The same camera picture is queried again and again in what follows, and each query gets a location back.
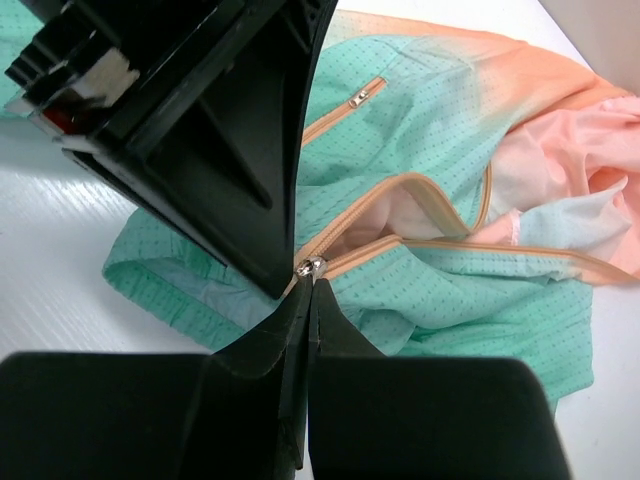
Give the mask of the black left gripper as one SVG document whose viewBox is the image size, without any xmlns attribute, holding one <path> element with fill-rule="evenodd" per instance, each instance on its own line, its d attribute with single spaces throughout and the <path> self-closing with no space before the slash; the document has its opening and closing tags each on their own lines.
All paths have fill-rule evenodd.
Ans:
<svg viewBox="0 0 640 480">
<path fill-rule="evenodd" d="M 332 1 L 6 1 L 3 113 L 271 297 Z"/>
</svg>

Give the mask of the teal and orange jacket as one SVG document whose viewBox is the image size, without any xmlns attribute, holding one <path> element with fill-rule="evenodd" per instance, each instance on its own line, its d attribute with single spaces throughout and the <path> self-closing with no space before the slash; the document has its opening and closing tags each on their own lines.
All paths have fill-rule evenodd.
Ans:
<svg viewBox="0 0 640 480">
<path fill-rule="evenodd" d="M 138 205 L 103 276 L 213 351 L 316 277 L 383 354 L 512 357 L 554 402 L 592 384 L 593 288 L 639 280 L 639 99 L 520 40 L 336 7 L 284 292 Z"/>
</svg>

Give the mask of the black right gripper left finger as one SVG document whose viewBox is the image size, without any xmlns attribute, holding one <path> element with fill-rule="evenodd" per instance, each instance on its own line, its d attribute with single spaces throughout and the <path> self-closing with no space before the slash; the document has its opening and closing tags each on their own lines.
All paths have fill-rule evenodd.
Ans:
<svg viewBox="0 0 640 480">
<path fill-rule="evenodd" d="M 204 354 L 19 352 L 1 364 L 5 479 L 291 479 L 312 283 Z"/>
</svg>

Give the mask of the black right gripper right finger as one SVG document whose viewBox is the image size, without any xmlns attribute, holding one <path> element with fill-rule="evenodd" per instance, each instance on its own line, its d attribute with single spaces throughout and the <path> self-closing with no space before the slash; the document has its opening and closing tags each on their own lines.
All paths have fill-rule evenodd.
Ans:
<svg viewBox="0 0 640 480">
<path fill-rule="evenodd" d="M 318 281 L 309 453 L 317 479 L 566 479 L 541 385 L 512 358 L 388 357 Z"/>
</svg>

